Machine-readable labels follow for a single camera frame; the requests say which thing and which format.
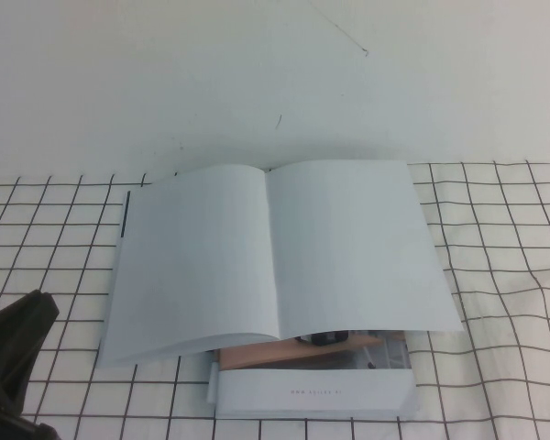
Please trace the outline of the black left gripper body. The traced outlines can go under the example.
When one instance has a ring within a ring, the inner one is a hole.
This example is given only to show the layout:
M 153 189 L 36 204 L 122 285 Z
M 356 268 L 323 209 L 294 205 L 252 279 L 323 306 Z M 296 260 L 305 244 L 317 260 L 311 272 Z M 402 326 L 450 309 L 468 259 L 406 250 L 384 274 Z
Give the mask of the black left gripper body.
M 57 439 L 57 431 L 45 423 L 32 423 L 22 416 L 30 367 L 0 373 L 0 439 Z

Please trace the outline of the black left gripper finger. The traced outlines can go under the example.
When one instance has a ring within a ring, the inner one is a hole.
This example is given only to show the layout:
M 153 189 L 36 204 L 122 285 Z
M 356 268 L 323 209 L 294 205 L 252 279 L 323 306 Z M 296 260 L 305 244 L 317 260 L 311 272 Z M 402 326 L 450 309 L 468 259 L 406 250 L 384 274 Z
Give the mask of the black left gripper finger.
M 34 290 L 0 310 L 0 324 L 13 319 L 20 321 L 31 315 L 39 305 L 40 291 Z
M 39 351 L 59 315 L 52 296 L 40 292 L 35 311 L 26 319 L 8 319 L 0 324 L 0 373 L 4 377 L 14 369 L 34 368 Z

